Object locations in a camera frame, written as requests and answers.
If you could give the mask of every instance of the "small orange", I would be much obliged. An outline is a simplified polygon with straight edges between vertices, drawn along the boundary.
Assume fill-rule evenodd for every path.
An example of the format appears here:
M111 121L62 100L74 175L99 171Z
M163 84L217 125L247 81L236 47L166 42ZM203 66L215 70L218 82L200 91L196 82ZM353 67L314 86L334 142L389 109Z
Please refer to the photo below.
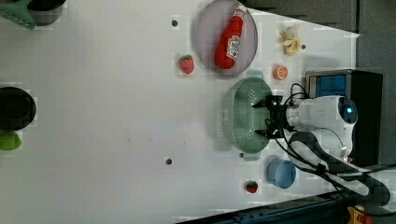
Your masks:
M288 76L288 68L283 66L283 65L279 65L274 69L274 78L276 80L285 80L285 78Z

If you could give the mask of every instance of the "red bottle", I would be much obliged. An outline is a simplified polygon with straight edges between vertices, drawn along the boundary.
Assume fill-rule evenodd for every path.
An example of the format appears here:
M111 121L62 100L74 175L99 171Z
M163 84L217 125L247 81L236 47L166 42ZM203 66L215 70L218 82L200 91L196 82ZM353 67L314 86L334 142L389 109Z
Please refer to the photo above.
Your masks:
M216 48L215 63L222 69L232 68L238 58L242 27L246 13L247 9L244 6L239 6L221 35L218 47Z

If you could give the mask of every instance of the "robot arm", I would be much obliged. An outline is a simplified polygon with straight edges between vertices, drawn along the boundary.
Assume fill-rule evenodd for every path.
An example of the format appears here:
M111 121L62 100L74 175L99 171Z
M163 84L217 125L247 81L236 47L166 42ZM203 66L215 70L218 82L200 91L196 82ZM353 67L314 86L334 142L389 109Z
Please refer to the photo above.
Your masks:
M358 195L360 203L396 211L396 171L371 173L343 160L352 150L352 132L358 120L352 101L342 96L306 99L287 108L286 119L290 126L314 128L285 134L290 147L314 166L309 168L316 168L322 178ZM304 167L300 161L290 159L297 167Z

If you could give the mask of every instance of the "green basket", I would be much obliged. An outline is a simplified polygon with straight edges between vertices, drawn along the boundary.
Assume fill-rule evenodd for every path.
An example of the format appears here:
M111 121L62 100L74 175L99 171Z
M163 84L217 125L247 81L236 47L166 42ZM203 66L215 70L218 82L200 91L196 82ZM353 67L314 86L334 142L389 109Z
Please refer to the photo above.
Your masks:
M18 2L0 3L0 16L29 30L33 30L36 24L27 9L31 1L20 0Z
M254 132L266 129L265 120L270 118L266 107L253 108L267 95L272 95L267 83L258 77L248 77L233 85L225 96L224 134L247 154L257 154L269 143L269 139Z

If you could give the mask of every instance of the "blue cup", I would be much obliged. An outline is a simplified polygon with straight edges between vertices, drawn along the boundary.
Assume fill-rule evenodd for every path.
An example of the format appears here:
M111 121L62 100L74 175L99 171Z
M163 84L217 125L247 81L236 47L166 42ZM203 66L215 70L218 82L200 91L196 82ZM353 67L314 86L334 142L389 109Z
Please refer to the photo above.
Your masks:
M296 168L291 161L274 159L267 172L270 183L282 189L290 187L296 178Z

